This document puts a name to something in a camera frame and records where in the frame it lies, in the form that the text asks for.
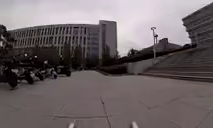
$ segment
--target building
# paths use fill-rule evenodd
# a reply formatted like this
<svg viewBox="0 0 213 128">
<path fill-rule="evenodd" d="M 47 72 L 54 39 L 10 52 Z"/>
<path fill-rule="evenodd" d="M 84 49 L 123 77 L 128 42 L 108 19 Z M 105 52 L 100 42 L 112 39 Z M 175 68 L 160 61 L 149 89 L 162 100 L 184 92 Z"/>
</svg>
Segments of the building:
<svg viewBox="0 0 213 128">
<path fill-rule="evenodd" d="M 213 45 L 213 3 L 183 18 L 183 22 L 192 43 Z"/>
<path fill-rule="evenodd" d="M 63 55 L 66 44 L 74 51 L 81 46 L 83 57 L 102 59 L 105 47 L 110 56 L 117 52 L 117 24 L 114 21 L 99 21 L 99 24 L 55 24 L 26 27 L 10 30 L 17 40 L 15 49 L 27 49 L 35 46 L 55 46 L 59 55 Z"/>
</svg>

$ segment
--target building window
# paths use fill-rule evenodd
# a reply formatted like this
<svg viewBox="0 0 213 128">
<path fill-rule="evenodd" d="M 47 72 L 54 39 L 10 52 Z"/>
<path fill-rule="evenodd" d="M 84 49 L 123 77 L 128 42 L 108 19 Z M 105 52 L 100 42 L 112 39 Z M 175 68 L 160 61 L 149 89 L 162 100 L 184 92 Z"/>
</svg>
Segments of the building window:
<svg viewBox="0 0 213 128">
<path fill-rule="evenodd" d="M 65 27 L 63 27 L 62 34 L 65 34 L 65 31 L 66 31 L 66 28 L 65 28 Z"/>
<path fill-rule="evenodd" d="M 87 28 L 84 28 L 84 34 L 85 35 L 87 34 Z"/>
<path fill-rule="evenodd" d="M 71 27 L 69 28 L 69 34 L 70 35 L 72 34 L 72 28 Z"/>
<path fill-rule="evenodd" d="M 71 36 L 69 37 L 69 43 L 70 43 L 70 41 L 71 41 Z"/>
<path fill-rule="evenodd" d="M 68 44 L 68 37 L 66 36 L 66 39 L 65 39 L 65 44 Z"/>
<path fill-rule="evenodd" d="M 68 28 L 68 27 L 66 27 L 66 34 L 68 34 L 68 29 L 69 29 L 69 28 Z"/>
<path fill-rule="evenodd" d="M 55 29 L 55 34 L 58 34 L 59 28 Z"/>
<path fill-rule="evenodd" d="M 61 37 L 59 36 L 59 39 L 58 39 L 58 44 L 60 44 L 60 41 L 61 41 L 60 39 L 61 39 Z"/>
<path fill-rule="evenodd" d="M 61 33 L 62 33 L 62 27 L 59 28 L 59 34 L 61 34 Z"/>
</svg>

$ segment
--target staircase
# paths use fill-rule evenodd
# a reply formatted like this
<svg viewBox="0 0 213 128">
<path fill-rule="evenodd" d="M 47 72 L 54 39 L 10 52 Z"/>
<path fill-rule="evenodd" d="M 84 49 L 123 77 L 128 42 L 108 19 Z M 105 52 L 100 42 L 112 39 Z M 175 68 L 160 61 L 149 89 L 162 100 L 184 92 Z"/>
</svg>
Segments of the staircase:
<svg viewBox="0 0 213 128">
<path fill-rule="evenodd" d="M 213 82 L 213 47 L 174 53 L 143 75 Z"/>
</svg>

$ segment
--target stair step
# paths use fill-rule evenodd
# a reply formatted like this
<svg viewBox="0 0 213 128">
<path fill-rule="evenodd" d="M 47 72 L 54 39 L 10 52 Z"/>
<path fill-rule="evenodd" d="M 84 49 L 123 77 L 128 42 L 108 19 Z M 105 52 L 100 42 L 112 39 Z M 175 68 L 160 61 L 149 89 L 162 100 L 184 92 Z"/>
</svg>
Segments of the stair step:
<svg viewBox="0 0 213 128">
<path fill-rule="evenodd" d="M 188 75 L 172 75 L 172 74 L 159 74 L 159 73 L 142 73 L 141 75 L 154 76 L 154 77 L 164 77 L 171 79 L 181 79 L 190 81 L 201 81 L 201 82 L 213 82 L 213 77 L 206 76 L 188 76 Z"/>
</svg>

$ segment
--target lamp post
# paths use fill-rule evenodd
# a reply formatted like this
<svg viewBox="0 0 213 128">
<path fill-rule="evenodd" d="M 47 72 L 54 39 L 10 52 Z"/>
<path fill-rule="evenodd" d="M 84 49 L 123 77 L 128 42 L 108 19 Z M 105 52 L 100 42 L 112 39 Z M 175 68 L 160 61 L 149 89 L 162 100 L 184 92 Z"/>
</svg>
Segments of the lamp post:
<svg viewBox="0 0 213 128">
<path fill-rule="evenodd" d="M 155 34 L 156 27 L 152 27 L 151 30 L 153 31 L 153 58 L 156 58 L 156 38 L 157 35 Z"/>
</svg>

